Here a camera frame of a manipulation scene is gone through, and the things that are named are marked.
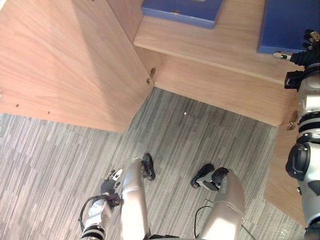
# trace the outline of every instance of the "wooden panel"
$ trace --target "wooden panel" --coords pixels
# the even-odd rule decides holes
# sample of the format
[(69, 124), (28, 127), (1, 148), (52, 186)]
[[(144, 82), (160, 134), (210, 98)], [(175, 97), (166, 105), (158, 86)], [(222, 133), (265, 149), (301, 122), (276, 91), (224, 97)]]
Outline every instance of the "wooden panel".
[(134, 41), (143, 14), (141, 4), (143, 0), (107, 0), (114, 15), (118, 18), (129, 40)]
[(1, 112), (122, 132), (150, 92), (105, 0), (11, 0), (0, 29)]
[(155, 86), (274, 126), (286, 119), (296, 96), (278, 83), (172, 56)]
[(287, 131), (289, 124), (278, 128), (273, 158), (270, 163), (264, 198), (282, 212), (305, 226), (302, 199), (297, 192), (298, 182), (286, 172), (286, 163), (292, 146), (296, 143), (298, 128)]
[(214, 29), (145, 16), (134, 44), (283, 84), (286, 72), (298, 67), (256, 53), (264, 5), (264, 0), (225, 0)]
[[(126, 32), (128, 38), (133, 43), (138, 27), (143, 18), (141, 12), (141, 4), (143, 0), (107, 0), (112, 8), (115, 16), (118, 18), (121, 26)], [(135, 47), (136, 53), (139, 55), (144, 64), (145, 69), (149, 73), (152, 68), (159, 71), (164, 54), (145, 48)]]

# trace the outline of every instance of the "gray striped carpet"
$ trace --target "gray striped carpet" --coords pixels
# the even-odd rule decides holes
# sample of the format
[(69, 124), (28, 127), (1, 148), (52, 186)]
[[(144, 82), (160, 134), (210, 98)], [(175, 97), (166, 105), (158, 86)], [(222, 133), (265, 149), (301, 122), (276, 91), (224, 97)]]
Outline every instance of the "gray striped carpet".
[[(243, 225), (257, 240), (300, 240), (303, 228), (263, 198), (276, 134), (275, 127), (157, 88), (124, 134), (0, 114), (0, 238), (79, 239), (85, 200), (110, 170), (149, 152), (157, 174), (145, 183), (152, 233), (193, 238), (195, 212), (215, 193), (189, 182), (213, 163), (242, 181)], [(209, 212), (199, 212), (197, 232)], [(107, 239), (119, 239), (119, 208), (109, 222)], [(251, 237), (242, 229), (240, 239)]]

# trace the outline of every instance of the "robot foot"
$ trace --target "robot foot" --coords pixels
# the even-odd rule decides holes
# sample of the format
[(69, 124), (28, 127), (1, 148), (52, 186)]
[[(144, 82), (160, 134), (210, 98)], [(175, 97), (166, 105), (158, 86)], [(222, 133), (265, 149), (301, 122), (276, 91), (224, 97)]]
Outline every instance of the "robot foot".
[(198, 179), (203, 178), (208, 173), (213, 172), (215, 170), (215, 167), (212, 164), (206, 164), (200, 170), (196, 173), (194, 178), (192, 178), (190, 184), (193, 188), (197, 189), (200, 187), (200, 184), (197, 182)]
[(141, 162), (144, 168), (144, 178), (147, 178), (149, 181), (155, 180), (156, 174), (154, 170), (154, 161), (152, 160), (151, 155), (149, 153), (145, 153)]

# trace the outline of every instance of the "black cable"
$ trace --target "black cable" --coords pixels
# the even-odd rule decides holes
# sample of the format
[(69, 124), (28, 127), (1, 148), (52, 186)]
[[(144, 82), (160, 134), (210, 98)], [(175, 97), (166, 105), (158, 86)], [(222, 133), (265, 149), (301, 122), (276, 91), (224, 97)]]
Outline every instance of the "black cable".
[(211, 206), (202, 206), (195, 212), (195, 217), (194, 217), (194, 237), (195, 238), (199, 236), (199, 234), (198, 235), (196, 234), (197, 214), (201, 209), (204, 209), (204, 208), (211, 208)]
[(78, 221), (79, 221), (79, 223), (80, 223), (80, 227), (81, 227), (81, 231), (82, 231), (82, 232), (85, 230), (85, 226), (84, 226), (84, 223), (83, 223), (83, 221), (82, 221), (82, 217), (83, 217), (83, 214), (84, 214), (84, 211), (85, 211), (85, 209), (86, 209), (86, 206), (87, 206), (88, 202), (90, 202), (91, 200), (100, 200), (100, 199), (103, 199), (103, 200), (106, 200), (106, 201), (107, 201), (106, 196), (104, 196), (104, 195), (97, 195), (97, 196), (91, 196), (91, 197), (89, 197), (89, 198), (85, 201), (85, 203), (83, 204), (83, 206), (82, 206), (82, 208), (81, 208), (81, 211), (80, 211), (80, 216), (79, 216), (79, 218), (78, 218)]
[(243, 227), (243, 229), (250, 235), (250, 237), (252, 237), (253, 240), (257, 240), (257, 239), (249, 232), (249, 230), (245, 228), (245, 226), (243, 226), (243, 225), (241, 224), (241, 227)]
[[(196, 211), (195, 217), (194, 217), (194, 237), (195, 237), (195, 238), (197, 238), (197, 237), (199, 236), (199, 234), (198, 234), (198, 235), (196, 234), (197, 214), (198, 214), (198, 212), (199, 212), (201, 209), (204, 209), (204, 208), (211, 208), (211, 206), (202, 206), (202, 207), (200, 207), (200, 208)], [(243, 229), (250, 235), (250, 237), (252, 237), (253, 240), (257, 240), (257, 239), (249, 232), (249, 230), (245, 228), (245, 226), (243, 226), (243, 225), (241, 224), (241, 227), (243, 227)]]

